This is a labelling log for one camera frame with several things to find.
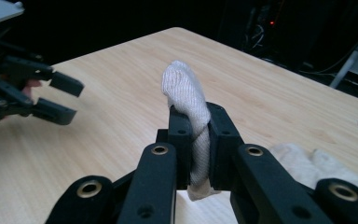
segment black plastic part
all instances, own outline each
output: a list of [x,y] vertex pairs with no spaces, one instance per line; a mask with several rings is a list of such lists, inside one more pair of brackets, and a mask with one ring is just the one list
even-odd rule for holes
[[158,129],[156,142],[168,142],[168,129]]
[[60,91],[65,91],[74,96],[79,96],[84,89],[83,83],[63,73],[54,72],[51,77],[50,86]]
[[0,64],[0,72],[7,76],[7,81],[11,85],[21,90],[28,79],[50,80],[53,68],[44,63],[6,56]]
[[358,223],[358,188],[344,180],[320,180],[315,201],[335,223]]
[[115,193],[114,205],[110,208],[110,214],[107,222],[104,223],[117,223],[118,217],[120,216],[121,209],[126,200],[127,193],[129,191],[133,175],[135,171],[124,175],[119,180],[115,181],[113,185],[113,191]]
[[33,115],[35,117],[61,125],[71,123],[75,114],[75,110],[57,105],[43,98],[39,98],[39,101],[33,107]]
[[145,148],[117,223],[173,223],[176,150],[156,143]]
[[259,211],[258,223],[332,223],[265,148],[242,145],[233,160]]
[[234,179],[229,199],[238,223],[258,223],[259,212],[240,176]]
[[106,223],[114,208],[112,182],[102,176],[78,179],[55,204],[47,224]]
[[176,149],[177,189],[187,189],[187,185],[190,185],[192,134],[193,130],[188,117],[177,112],[172,106],[166,142],[175,146]]
[[32,101],[31,99],[22,94],[21,91],[16,89],[14,86],[12,86],[10,83],[2,80],[0,78],[0,92],[2,92],[2,95],[5,95],[8,100],[13,100],[17,105],[25,106],[25,107],[31,107]]
[[211,186],[215,190],[231,190],[233,179],[238,173],[231,156],[243,144],[240,133],[226,110],[212,103],[207,104],[211,112],[210,135],[210,172]]

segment white cloth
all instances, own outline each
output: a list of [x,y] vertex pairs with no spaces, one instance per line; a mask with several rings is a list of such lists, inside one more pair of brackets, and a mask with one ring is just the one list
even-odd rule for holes
[[174,61],[163,73],[161,88],[168,97],[168,106],[174,105],[178,112],[187,115],[193,129],[188,197],[195,201],[216,193],[208,178],[211,114],[199,81],[186,63]]
[[269,151],[296,181],[312,189],[325,178],[342,179],[358,187],[358,174],[320,149],[307,155],[295,144],[281,144]]

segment wooden table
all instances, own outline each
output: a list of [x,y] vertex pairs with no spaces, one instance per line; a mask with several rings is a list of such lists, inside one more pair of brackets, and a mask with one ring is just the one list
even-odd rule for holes
[[[172,28],[59,63],[80,79],[80,98],[34,90],[76,109],[69,126],[13,116],[0,122],[0,223],[43,223],[78,178],[117,180],[168,127],[161,75],[188,63],[207,101],[223,106],[247,143],[323,149],[358,173],[358,99],[195,35]],[[235,223],[228,192],[190,202],[177,195],[176,223]]]

